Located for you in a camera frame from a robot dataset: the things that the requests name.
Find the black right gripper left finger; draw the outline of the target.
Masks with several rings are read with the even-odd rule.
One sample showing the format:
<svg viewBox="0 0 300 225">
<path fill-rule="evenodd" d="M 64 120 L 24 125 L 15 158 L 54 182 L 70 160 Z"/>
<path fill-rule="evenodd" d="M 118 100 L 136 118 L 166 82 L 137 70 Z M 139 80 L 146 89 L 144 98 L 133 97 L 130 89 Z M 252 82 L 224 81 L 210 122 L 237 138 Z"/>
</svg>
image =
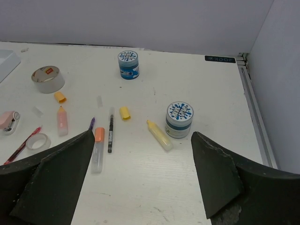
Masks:
<svg viewBox="0 0 300 225">
<path fill-rule="evenodd" d="M 0 167 L 2 225 L 69 225 L 94 148 L 87 130 L 57 146 Z"/>
</svg>

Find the pink mini stapler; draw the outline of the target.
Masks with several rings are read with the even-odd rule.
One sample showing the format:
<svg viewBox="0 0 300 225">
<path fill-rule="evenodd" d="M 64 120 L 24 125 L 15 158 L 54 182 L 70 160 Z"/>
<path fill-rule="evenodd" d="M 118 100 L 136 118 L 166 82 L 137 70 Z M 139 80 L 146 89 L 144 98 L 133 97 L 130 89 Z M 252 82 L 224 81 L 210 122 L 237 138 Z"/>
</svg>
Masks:
<svg viewBox="0 0 300 225">
<path fill-rule="evenodd" d="M 20 117 L 17 111 L 6 111 L 0 116 L 0 129 L 4 135 L 11 135 L 15 132 Z"/>
</svg>

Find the small clear tape roll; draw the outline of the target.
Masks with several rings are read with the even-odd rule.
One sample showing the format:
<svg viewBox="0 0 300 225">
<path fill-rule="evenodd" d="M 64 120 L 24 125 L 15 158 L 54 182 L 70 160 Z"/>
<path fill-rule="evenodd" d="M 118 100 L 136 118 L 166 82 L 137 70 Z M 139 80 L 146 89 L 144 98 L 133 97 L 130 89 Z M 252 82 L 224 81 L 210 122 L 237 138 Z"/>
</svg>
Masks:
<svg viewBox="0 0 300 225">
<path fill-rule="evenodd" d="M 26 148 L 30 151 L 44 151 L 51 146 L 50 138 L 44 133 L 38 133 L 26 141 Z"/>
</svg>

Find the large clear tape roll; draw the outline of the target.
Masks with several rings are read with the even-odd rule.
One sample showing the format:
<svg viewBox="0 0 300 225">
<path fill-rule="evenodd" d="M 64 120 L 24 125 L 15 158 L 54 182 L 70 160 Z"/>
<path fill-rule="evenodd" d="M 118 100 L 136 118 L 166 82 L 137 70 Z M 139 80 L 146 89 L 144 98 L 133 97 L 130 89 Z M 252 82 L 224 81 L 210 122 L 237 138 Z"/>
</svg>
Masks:
<svg viewBox="0 0 300 225">
<path fill-rule="evenodd" d="M 31 80 L 39 92 L 50 94 L 59 91 L 65 84 L 65 80 L 56 66 L 45 66 L 37 69 Z"/>
</svg>

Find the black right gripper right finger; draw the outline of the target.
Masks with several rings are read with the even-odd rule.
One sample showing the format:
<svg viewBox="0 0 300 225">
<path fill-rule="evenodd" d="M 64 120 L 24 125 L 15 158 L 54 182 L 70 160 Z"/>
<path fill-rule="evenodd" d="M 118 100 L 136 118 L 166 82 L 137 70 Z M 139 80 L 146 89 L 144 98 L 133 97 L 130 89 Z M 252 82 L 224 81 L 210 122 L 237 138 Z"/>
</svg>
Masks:
<svg viewBox="0 0 300 225">
<path fill-rule="evenodd" d="M 206 218 L 214 225 L 297 225 L 300 176 L 236 154 L 200 132 L 191 137 Z"/>
</svg>

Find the blue cleaning gel jar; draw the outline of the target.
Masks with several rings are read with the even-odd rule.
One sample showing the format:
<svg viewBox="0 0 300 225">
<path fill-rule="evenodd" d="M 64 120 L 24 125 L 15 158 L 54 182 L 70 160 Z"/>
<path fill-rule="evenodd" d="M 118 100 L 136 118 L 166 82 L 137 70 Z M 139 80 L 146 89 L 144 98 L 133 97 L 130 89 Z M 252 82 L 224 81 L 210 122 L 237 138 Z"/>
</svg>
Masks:
<svg viewBox="0 0 300 225">
<path fill-rule="evenodd" d="M 181 139 L 188 135 L 192 121 L 194 110 L 192 106 L 186 102 L 173 102 L 166 111 L 166 133 L 175 139 Z"/>
<path fill-rule="evenodd" d="M 135 51 L 122 51 L 118 55 L 120 76 L 126 80 L 133 80 L 139 76 L 139 59 Z"/>
</svg>

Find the red gel pen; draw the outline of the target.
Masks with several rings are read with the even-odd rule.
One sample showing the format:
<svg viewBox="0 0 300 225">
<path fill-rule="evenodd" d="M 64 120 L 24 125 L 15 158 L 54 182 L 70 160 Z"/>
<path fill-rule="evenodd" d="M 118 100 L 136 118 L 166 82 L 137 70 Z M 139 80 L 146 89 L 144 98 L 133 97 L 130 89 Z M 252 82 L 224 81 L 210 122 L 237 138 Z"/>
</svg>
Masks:
<svg viewBox="0 0 300 225">
<path fill-rule="evenodd" d="M 17 156 L 23 151 L 23 149 L 26 147 L 26 142 L 33 136 L 38 134 L 42 129 L 42 125 L 37 127 L 33 133 L 31 133 L 24 141 L 23 143 L 19 146 L 19 148 L 6 160 L 6 162 L 4 163 L 4 165 L 10 164 L 12 163 Z"/>
</svg>

